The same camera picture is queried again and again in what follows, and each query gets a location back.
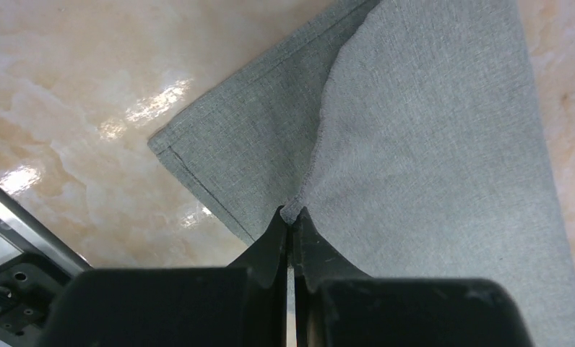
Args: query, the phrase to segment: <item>black machine part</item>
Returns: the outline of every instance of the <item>black machine part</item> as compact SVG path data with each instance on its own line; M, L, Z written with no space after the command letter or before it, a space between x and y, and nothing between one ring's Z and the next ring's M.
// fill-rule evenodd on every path
M69 275L39 254L23 253L0 265L0 340L33 346Z
M372 278L317 233L306 209L292 226L277 209L224 268L79 275L51 307L37 346L285 346L288 266L299 347L532 346L497 284Z

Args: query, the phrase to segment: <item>screw hole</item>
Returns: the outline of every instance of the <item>screw hole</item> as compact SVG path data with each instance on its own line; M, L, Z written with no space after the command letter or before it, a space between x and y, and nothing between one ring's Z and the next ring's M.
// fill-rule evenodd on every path
M15 278L16 280L18 280L20 282L24 282L25 280L28 279L28 276L26 276L25 273L16 273L15 275L13 275L13 278Z

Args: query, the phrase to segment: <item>folded fabric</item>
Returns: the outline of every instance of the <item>folded fabric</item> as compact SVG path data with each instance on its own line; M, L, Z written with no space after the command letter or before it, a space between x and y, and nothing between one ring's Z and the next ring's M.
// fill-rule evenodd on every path
M575 273L515 3L386 0L364 20L378 2L339 1L150 147L248 244L294 197L284 219L308 207L371 275L490 278L536 346L575 346Z
M247 244L298 192L332 62L378 2L339 0L149 141L160 162Z
M575 346L575 272L514 2L381 2L341 48L320 116L286 221L306 206L370 275L494 280L536 346Z

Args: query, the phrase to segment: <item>metal frame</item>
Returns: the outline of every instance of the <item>metal frame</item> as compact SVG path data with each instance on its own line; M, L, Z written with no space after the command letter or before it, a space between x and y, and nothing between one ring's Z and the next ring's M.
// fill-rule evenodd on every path
M32 346L53 297L91 268L0 188L0 340ZM16 273L26 273L26 282L13 278Z

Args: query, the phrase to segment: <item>beige marble surface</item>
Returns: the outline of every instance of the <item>beige marble surface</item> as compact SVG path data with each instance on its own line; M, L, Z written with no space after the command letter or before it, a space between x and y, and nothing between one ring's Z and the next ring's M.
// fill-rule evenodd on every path
M228 263L147 138L330 2L0 0L0 186L94 266ZM519 5L575 259L575 0Z

